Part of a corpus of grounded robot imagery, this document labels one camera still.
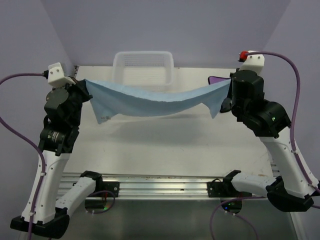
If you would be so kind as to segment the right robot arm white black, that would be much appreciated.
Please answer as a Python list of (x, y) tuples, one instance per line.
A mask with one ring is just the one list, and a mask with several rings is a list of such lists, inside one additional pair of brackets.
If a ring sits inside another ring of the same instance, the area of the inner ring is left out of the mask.
[(247, 192), (267, 198), (282, 212), (305, 212), (319, 195), (319, 180), (311, 173), (290, 133), (293, 122), (285, 108), (265, 99), (264, 79), (252, 70), (231, 77), (231, 112), (265, 145), (280, 175), (248, 175), (233, 170), (222, 180), (227, 196)]

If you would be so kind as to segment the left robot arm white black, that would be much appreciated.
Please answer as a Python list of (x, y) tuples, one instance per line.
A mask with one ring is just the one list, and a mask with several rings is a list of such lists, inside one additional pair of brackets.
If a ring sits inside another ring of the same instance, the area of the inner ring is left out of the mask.
[(83, 104), (90, 99), (85, 80), (53, 88), (47, 94), (34, 184), (22, 214), (11, 220), (11, 229), (60, 239), (79, 204), (90, 194), (96, 197), (103, 193), (101, 175), (85, 171), (80, 182), (56, 200), (62, 173), (79, 135)]

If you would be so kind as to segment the light blue towel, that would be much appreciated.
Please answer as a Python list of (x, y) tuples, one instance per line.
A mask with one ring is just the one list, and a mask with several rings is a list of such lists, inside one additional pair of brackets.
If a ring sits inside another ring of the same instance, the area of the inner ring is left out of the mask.
[(227, 97), (231, 80), (225, 78), (197, 89), (165, 93), (146, 91), (108, 81), (85, 80), (92, 99), (97, 123), (102, 124), (120, 114), (130, 117), (162, 117), (176, 114), (199, 104), (205, 105), (212, 118)]

